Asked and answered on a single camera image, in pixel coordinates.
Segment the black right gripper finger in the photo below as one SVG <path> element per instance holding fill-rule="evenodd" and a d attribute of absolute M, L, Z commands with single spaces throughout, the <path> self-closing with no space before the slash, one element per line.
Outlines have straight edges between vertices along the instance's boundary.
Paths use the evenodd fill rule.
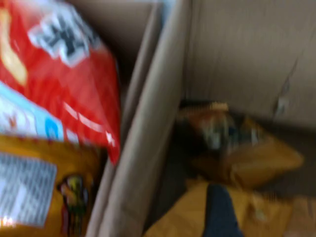
<path fill-rule="evenodd" d="M 205 235 L 242 237 L 232 199 L 222 185 L 209 184 L 206 190 Z"/>

